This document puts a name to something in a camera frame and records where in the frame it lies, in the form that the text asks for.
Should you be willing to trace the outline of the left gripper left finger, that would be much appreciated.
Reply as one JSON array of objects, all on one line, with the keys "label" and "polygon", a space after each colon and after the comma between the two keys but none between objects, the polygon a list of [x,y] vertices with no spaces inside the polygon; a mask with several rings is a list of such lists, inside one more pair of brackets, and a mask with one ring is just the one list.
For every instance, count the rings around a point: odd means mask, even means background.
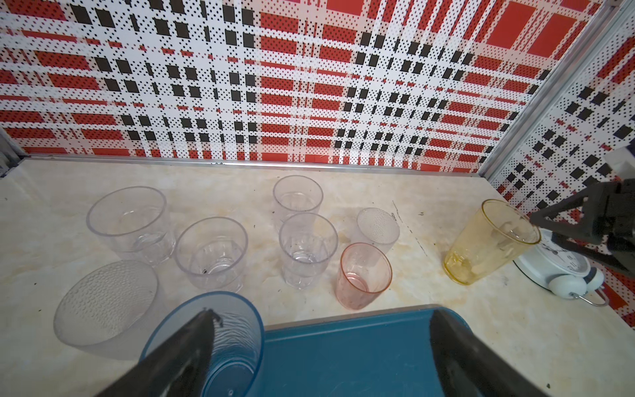
[{"label": "left gripper left finger", "polygon": [[211,309],[193,317],[100,396],[200,396],[207,379],[216,327]]}]

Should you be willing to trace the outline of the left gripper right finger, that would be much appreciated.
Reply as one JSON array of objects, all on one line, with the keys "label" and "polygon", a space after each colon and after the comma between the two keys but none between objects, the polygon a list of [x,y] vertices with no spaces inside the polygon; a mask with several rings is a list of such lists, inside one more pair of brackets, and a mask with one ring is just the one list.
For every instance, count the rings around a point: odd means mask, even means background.
[{"label": "left gripper right finger", "polygon": [[429,331],[444,395],[545,395],[446,310],[433,311]]}]

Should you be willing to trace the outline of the blue textured plastic cup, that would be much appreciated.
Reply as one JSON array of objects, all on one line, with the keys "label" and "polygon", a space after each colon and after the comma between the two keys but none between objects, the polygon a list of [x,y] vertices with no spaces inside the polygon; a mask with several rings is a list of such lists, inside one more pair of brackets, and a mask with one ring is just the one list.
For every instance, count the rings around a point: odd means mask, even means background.
[{"label": "blue textured plastic cup", "polygon": [[151,334],[140,356],[144,360],[163,342],[205,309],[221,319],[215,324],[213,351],[206,367],[201,396],[260,396],[263,390],[265,331],[256,307],[226,291],[200,294],[172,310]]}]

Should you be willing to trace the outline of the yellow plastic cup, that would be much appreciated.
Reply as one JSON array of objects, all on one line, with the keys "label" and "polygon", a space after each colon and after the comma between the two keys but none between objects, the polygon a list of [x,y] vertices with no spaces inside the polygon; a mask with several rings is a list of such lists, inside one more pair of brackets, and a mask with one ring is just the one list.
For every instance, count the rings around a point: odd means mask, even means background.
[{"label": "yellow plastic cup", "polygon": [[509,203],[488,199],[467,223],[443,260],[458,284],[474,284],[542,240],[540,229]]}]

